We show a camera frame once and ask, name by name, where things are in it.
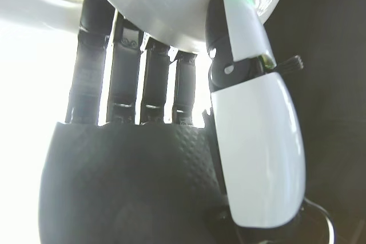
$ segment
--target cable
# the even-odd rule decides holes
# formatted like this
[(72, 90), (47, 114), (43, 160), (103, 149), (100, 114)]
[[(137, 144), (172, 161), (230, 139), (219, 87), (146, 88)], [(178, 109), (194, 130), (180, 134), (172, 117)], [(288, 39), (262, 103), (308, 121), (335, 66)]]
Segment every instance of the cable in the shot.
[(335, 244), (336, 243), (336, 234), (335, 234), (334, 226), (332, 223), (332, 218), (331, 218), (331, 215), (329, 214), (329, 212), (327, 212), (327, 210), (324, 209), (323, 207), (321, 207), (320, 205), (310, 201), (306, 197), (304, 198), (304, 201), (310, 207), (314, 207), (314, 208), (318, 209), (323, 214), (323, 216), (327, 220), (327, 224), (328, 224), (328, 228), (329, 228), (329, 244)]

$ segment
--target bright white background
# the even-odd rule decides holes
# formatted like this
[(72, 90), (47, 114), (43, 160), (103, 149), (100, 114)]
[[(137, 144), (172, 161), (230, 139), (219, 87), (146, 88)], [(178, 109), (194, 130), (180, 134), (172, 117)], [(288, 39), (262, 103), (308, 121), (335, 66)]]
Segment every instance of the bright white background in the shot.
[[(0, 243), (39, 244), (39, 180), (55, 123), (65, 117), (76, 48), (74, 34), (0, 21)], [(198, 56), (196, 64), (194, 122), (203, 126), (200, 114), (210, 105), (210, 60)], [(107, 60), (105, 83), (110, 65)], [(174, 67), (170, 71), (166, 121)], [(105, 83), (101, 115), (108, 98)]]

